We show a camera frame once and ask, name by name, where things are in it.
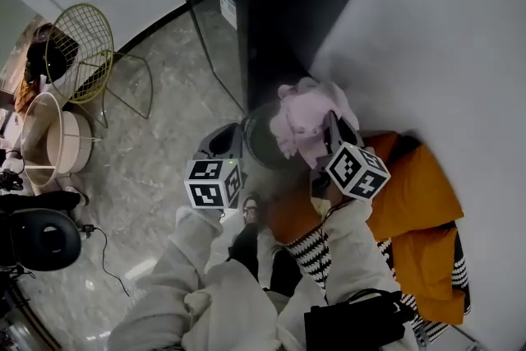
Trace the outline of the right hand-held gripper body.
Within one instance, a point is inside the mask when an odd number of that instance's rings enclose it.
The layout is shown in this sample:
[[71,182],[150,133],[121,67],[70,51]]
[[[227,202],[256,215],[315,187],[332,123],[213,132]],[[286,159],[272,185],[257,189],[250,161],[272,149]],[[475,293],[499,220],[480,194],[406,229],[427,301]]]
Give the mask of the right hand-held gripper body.
[[335,153],[320,157],[311,171],[311,196],[328,199],[334,184],[343,196],[372,201],[390,180],[380,157],[344,142]]

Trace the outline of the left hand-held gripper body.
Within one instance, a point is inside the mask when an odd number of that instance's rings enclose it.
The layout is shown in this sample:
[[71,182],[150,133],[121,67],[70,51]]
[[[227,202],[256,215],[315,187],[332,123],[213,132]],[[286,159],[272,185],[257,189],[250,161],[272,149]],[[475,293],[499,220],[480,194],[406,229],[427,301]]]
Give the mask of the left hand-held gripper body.
[[191,206],[202,210],[233,210],[243,188],[242,158],[195,154],[187,162],[184,185]]

